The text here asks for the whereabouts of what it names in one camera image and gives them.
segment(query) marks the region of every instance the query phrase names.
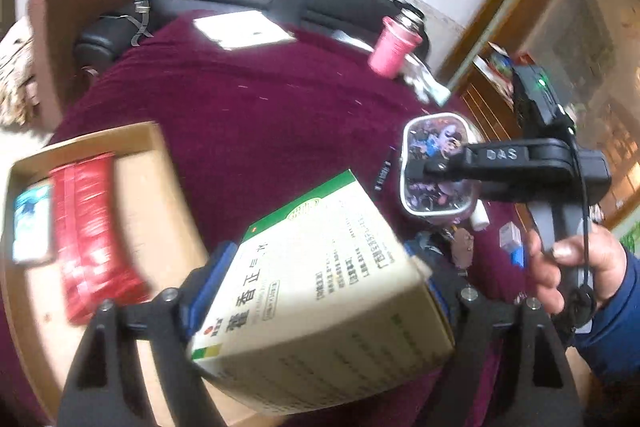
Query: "brown chair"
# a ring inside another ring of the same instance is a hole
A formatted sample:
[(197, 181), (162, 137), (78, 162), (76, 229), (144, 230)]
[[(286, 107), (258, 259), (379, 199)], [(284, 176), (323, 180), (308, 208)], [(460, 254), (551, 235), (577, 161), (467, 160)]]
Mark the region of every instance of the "brown chair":
[(67, 108), (84, 93), (88, 80), (76, 67), (73, 48), (81, 31), (100, 14), (133, 0), (29, 0), (34, 73), (41, 125), (53, 131)]

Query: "blue sleeve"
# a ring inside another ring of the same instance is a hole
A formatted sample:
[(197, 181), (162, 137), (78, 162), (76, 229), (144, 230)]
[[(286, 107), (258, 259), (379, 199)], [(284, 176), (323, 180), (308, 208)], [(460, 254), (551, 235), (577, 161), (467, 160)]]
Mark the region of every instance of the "blue sleeve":
[(619, 290), (593, 317), (591, 333), (575, 335), (575, 347), (604, 383), (640, 374), (640, 260), (632, 254)]

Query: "red package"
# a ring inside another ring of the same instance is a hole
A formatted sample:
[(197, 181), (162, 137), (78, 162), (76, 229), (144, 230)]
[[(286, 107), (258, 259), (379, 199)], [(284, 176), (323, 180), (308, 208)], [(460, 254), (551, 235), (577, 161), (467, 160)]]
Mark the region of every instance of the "red package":
[(120, 305), (147, 300), (148, 286), (115, 229), (113, 153), (58, 167), (50, 178), (68, 321), (86, 324), (105, 299)]

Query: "pink cup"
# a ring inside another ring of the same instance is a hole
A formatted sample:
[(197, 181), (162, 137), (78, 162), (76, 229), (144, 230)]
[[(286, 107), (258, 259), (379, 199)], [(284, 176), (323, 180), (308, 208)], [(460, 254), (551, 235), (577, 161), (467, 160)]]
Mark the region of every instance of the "pink cup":
[(395, 78), (402, 68), (404, 56), (422, 42), (422, 37), (391, 17), (383, 18), (382, 22), (385, 27), (369, 55), (369, 67), (381, 76)]

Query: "black sofa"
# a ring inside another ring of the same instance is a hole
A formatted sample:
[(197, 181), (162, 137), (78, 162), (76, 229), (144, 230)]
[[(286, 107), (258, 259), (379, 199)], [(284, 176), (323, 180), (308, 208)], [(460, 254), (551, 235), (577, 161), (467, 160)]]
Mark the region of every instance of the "black sofa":
[[(150, 6), (149, 31), (154, 32), (171, 22), (180, 13), (205, 9), (217, 13), (247, 9), (261, 10), (277, 23), (295, 25), (307, 30), (331, 35), (342, 30), (351, 37), (374, 45), (382, 30), (384, 16), (395, 16), (403, 7), (411, 7), (397, 0), (148, 0)], [(87, 66), (98, 73), (105, 71), (131, 46), (136, 26), (125, 18), (128, 14), (140, 20), (135, 6), (124, 7), (104, 14), (100, 20), (86, 28), (74, 49), (80, 67)], [(429, 53), (429, 39), (416, 50), (422, 60)]]

